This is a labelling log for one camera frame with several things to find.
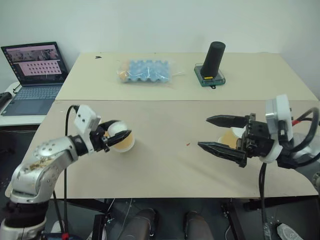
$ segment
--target table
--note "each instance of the table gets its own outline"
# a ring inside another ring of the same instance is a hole
[[[201,87],[194,73],[205,53],[83,53],[76,60],[56,100],[237,101],[267,100],[286,93],[290,100],[317,101],[279,54],[225,53],[220,69],[226,83]],[[117,70],[130,59],[167,59],[174,63],[171,84],[124,84]]]
[[[205,122],[217,114],[243,116],[256,113],[264,120],[264,101],[75,101],[57,100],[36,132],[26,157],[35,147],[64,135],[66,110],[73,104],[87,104],[103,121],[120,119],[132,129],[135,146],[126,153],[100,151],[84,155],[68,167],[68,198],[258,198],[261,162],[248,159],[240,168],[197,146],[198,141],[217,141],[227,130]],[[291,101],[298,116],[314,101]],[[71,124],[69,134],[76,131]],[[306,132],[308,124],[295,130]],[[56,195],[63,197],[63,174]],[[312,184],[292,169],[269,164],[266,197],[305,196],[317,192]]]
[[[12,83],[5,92],[9,92],[12,94],[12,97],[15,96],[13,93],[13,89],[19,85],[19,82],[16,81]],[[11,102],[8,101],[3,108],[0,109],[0,114],[7,107],[7,105]],[[0,115],[0,127],[4,126],[21,126],[21,125],[39,125],[45,119],[45,115],[23,115],[23,116],[2,116]]]
[[[174,59],[185,73],[163,85],[117,80],[121,61],[155,56]],[[256,113],[257,120],[265,122],[265,100],[283,93],[294,117],[319,102],[278,54],[226,53],[221,70],[227,82],[215,90],[201,87],[193,72],[194,64],[204,58],[204,53],[81,54],[24,159],[40,143],[64,135],[70,105],[87,104],[103,121],[125,121],[136,143],[126,153],[101,151],[80,157],[68,168],[68,198],[259,197],[259,159],[248,159],[247,167],[240,168],[197,146],[198,141],[217,141],[226,131],[205,122],[206,118]],[[75,135],[73,121],[69,122],[69,134]],[[308,127],[300,123],[295,130],[305,133]],[[63,197],[63,175],[55,191],[58,198]],[[279,168],[275,162],[268,165],[266,197],[316,193],[301,174]]]

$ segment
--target blue egg carton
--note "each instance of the blue egg carton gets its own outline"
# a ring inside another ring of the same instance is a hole
[[[131,60],[127,75],[127,82],[166,83],[170,81],[170,65],[161,60]]]

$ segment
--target laptop screen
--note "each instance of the laptop screen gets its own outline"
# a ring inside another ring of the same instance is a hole
[[[68,75],[56,42],[1,47],[23,86],[61,84]]]

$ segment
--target black cylinder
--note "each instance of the black cylinder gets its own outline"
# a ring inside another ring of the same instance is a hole
[[[200,70],[202,77],[216,77],[218,74],[220,62],[224,55],[226,45],[220,41],[214,41],[210,44],[206,54],[204,64]]]
[[[28,228],[45,220],[49,201],[41,203],[15,203],[9,201],[4,210],[4,224],[10,228]]]

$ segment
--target cable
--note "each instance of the cable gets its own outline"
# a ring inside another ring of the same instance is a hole
[[[116,198],[114,198],[114,199],[112,200],[112,202],[111,202],[111,204],[110,204],[110,206],[109,206],[108,210],[106,211],[107,213],[108,213],[108,212],[109,212],[109,210],[111,209],[112,204],[114,204],[115,200],[116,200]]]
[[[259,192],[261,200],[261,218],[262,218],[262,231],[264,240],[271,240],[271,231],[268,225],[268,219],[265,206],[265,177],[266,177],[267,164],[263,163],[259,173]]]
[[[225,232],[224,232],[224,239],[225,239],[225,240],[228,240],[228,239],[227,239],[227,234],[228,234],[230,228],[231,228],[231,225],[229,225],[229,226],[227,227],[227,229],[225,230]]]
[[[65,127],[64,127],[64,135],[68,136],[68,122],[69,122],[69,115],[70,115],[70,111],[73,108],[77,108],[78,106],[76,105],[71,105],[68,110],[66,111],[66,115],[65,115]]]
[[[23,228],[22,230],[21,240],[24,240],[24,233],[25,233],[25,228]]]
[[[286,142],[280,142],[280,145],[283,147],[283,149],[291,152],[291,153],[296,153],[305,147],[307,147],[311,141],[314,139],[318,124],[319,124],[319,109],[317,107],[310,108],[308,111],[306,111],[304,114],[302,114],[300,117],[298,117],[296,120],[300,122],[302,119],[304,119],[306,116],[309,114],[313,114],[312,116],[312,121],[311,121],[311,126],[309,129],[309,132],[305,136],[304,140],[299,143],[297,146],[292,147],[291,144],[286,141]]]
[[[17,90],[17,88],[18,88],[20,85],[21,85],[21,84],[19,83],[19,85],[16,86],[16,88],[12,89],[12,92],[13,92],[14,94],[16,94],[16,90]]]
[[[301,122],[303,122],[303,121],[312,122],[312,118],[311,118],[311,117],[305,117],[305,118],[301,119],[300,121],[298,121],[298,120],[293,120],[293,121],[292,121],[292,126],[297,125],[297,124],[299,124],[299,123],[301,123]]]
[[[314,163],[315,161],[317,161],[318,159],[320,159],[320,152],[319,152],[317,155],[315,155],[313,158],[309,159],[308,161],[299,162],[299,163],[297,164],[297,168],[299,168],[299,167],[304,167],[304,166],[306,166],[306,165],[312,164],[312,163]]]
[[[61,218],[61,215],[60,215],[60,210],[59,210],[57,196],[56,196],[56,192],[55,191],[53,191],[53,202],[54,202],[54,208],[55,208],[56,216],[58,217],[58,221],[59,221],[59,224],[60,224],[60,229],[61,229],[61,232],[63,233],[65,230],[64,230],[64,225],[62,224],[62,218]]]
[[[121,227],[121,229],[120,229],[119,235],[118,235],[118,237],[116,238],[117,240],[119,239],[119,237],[120,237],[120,235],[121,235],[121,233],[122,233],[122,230],[124,229],[124,226],[125,226],[125,223],[126,223],[126,220],[127,220],[127,217],[128,217],[129,211],[130,211],[130,208],[131,208],[131,203],[132,203],[132,198],[131,198],[131,201],[130,201],[130,203],[129,203],[128,211],[126,212],[126,215],[125,215],[125,218],[124,218],[122,227]]]
[[[71,105],[68,110],[66,111],[66,116],[65,116],[65,128],[64,128],[64,135],[68,136],[68,123],[69,123],[69,115],[70,111],[73,108],[77,108],[78,106],[76,105]],[[64,194],[63,194],[63,209],[64,209],[64,232],[68,233],[69,232],[69,227],[68,227],[68,209],[67,209],[67,169],[64,170]]]

